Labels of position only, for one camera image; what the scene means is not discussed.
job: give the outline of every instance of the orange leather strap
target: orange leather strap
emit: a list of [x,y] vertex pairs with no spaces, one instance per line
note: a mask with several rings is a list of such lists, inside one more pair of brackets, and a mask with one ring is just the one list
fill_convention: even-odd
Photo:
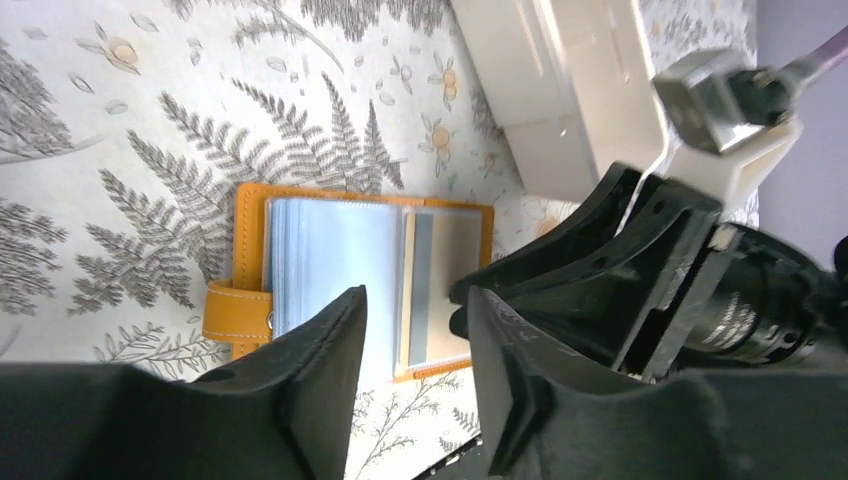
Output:
[[271,294],[239,290],[232,280],[209,282],[203,335],[233,344],[233,360],[253,352],[271,341]]

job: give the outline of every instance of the gray strip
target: gray strip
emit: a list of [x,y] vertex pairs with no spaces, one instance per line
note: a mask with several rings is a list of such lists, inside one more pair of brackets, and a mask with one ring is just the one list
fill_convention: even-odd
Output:
[[427,361],[427,324],[430,320],[430,267],[433,256],[433,216],[415,216],[412,257],[412,314],[409,319],[409,365]]

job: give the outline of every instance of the tablecloth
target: tablecloth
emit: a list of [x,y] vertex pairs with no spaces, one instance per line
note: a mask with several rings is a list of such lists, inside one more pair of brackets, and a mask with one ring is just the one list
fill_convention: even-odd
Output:
[[[640,7],[658,69],[755,53],[754,0]],[[445,0],[0,0],[3,361],[225,362],[200,315],[248,181],[493,204],[496,256],[575,208],[524,192]],[[347,478],[478,429],[470,370],[359,392]]]

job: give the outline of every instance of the gray background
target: gray background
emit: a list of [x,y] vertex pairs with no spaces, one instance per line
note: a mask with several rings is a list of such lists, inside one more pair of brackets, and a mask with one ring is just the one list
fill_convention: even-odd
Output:
[[[782,66],[848,23],[845,0],[758,2],[758,58]],[[832,268],[833,246],[848,235],[848,65],[800,99],[805,129],[760,188],[760,226]]]

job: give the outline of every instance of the white container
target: white container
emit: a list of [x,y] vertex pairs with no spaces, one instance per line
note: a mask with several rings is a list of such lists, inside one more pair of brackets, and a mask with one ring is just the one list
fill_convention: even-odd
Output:
[[666,156],[638,0],[453,0],[528,193],[580,202],[615,161]]

